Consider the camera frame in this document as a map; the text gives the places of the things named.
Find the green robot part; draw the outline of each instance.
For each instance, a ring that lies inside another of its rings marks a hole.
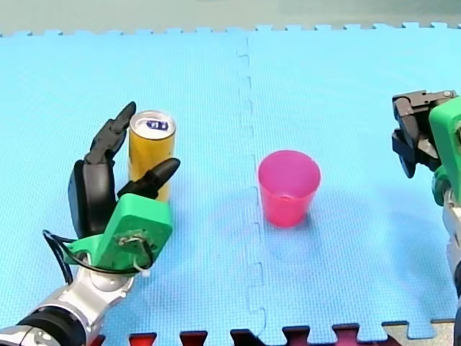
[[[107,270],[130,270],[155,261],[171,235],[171,212],[166,203],[127,193],[118,200],[103,234],[68,245],[74,255],[87,254],[91,265]],[[151,251],[146,254],[148,244]],[[68,264],[75,264],[67,256]]]
[[[435,171],[432,184],[434,199],[444,203],[444,193],[452,188],[461,203],[461,97],[435,107],[429,115],[434,142],[442,165]]]

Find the pink cup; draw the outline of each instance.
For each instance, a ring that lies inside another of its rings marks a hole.
[[[262,161],[258,178],[266,219],[275,226],[293,227],[308,212],[320,185],[321,173],[309,156],[282,150]]]

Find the wire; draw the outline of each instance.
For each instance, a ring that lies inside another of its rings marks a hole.
[[[139,237],[139,236],[132,236],[130,237],[129,241],[139,241],[141,243],[141,247],[143,248],[143,251],[147,255],[149,259],[149,263],[145,267],[140,266],[138,269],[132,268],[132,269],[126,269],[126,270],[104,269],[100,267],[95,267],[93,265],[89,265],[85,263],[84,261],[82,261],[81,259],[79,259],[78,256],[74,255],[72,251],[66,246],[65,243],[72,243],[75,240],[56,236],[47,230],[43,231],[43,236],[45,237],[46,242],[48,243],[48,245],[50,245],[50,248],[55,254],[55,257],[58,260],[58,263],[61,267],[61,271],[63,272],[64,279],[66,280],[66,283],[68,283],[69,285],[73,282],[72,272],[71,272],[69,265],[65,263],[64,261],[63,251],[77,265],[80,265],[81,267],[86,268],[88,270],[91,270],[94,272],[100,272],[103,274],[114,274],[114,275],[137,274],[139,273],[139,269],[148,270],[149,268],[153,266],[153,263],[154,263],[154,258],[153,258],[151,247],[149,246],[149,243],[144,238]]]
[[[68,285],[72,284],[73,276],[72,276],[71,267],[64,261],[63,251],[52,239],[50,239],[49,237],[45,235],[45,232],[44,232],[44,236],[45,236],[46,242],[48,243],[48,246],[51,248],[51,251],[53,251],[53,254],[55,255],[58,261],[58,264],[59,264],[59,267],[61,268],[61,272],[63,273],[65,282]]]

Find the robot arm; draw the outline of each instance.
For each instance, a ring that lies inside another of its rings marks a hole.
[[[169,235],[169,206],[158,190],[179,168],[168,159],[115,197],[113,158],[126,137],[131,102],[108,120],[83,160],[74,164],[68,186],[73,226],[79,239],[43,231],[63,271],[66,285],[14,327],[0,329],[0,346],[84,346],[100,333],[104,315],[124,299],[134,277],[155,262]],[[78,265],[75,279],[70,265]]]
[[[407,177],[413,177],[417,164],[434,172],[432,193],[443,207],[448,263],[461,302],[461,97],[453,91],[412,92],[395,96],[393,106],[400,126],[393,133],[393,150]],[[461,346],[461,309],[454,345]]]

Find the blue foam mat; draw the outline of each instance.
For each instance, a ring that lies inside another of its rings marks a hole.
[[[40,231],[73,235],[73,161],[134,99],[176,118],[182,167],[174,234],[152,276],[108,314],[110,345],[139,332],[175,345],[194,330],[208,331],[207,345],[229,345],[231,329],[277,345],[283,327],[300,325],[310,342],[334,342],[335,324],[382,340],[381,324],[396,321],[411,337],[432,336],[430,321],[456,309],[448,239],[431,175],[407,180],[392,153],[390,98],[461,89],[461,30],[376,27],[0,39],[0,325],[62,283]],[[280,148],[307,152],[323,172],[308,223],[283,232],[261,219],[255,189],[256,164]]]

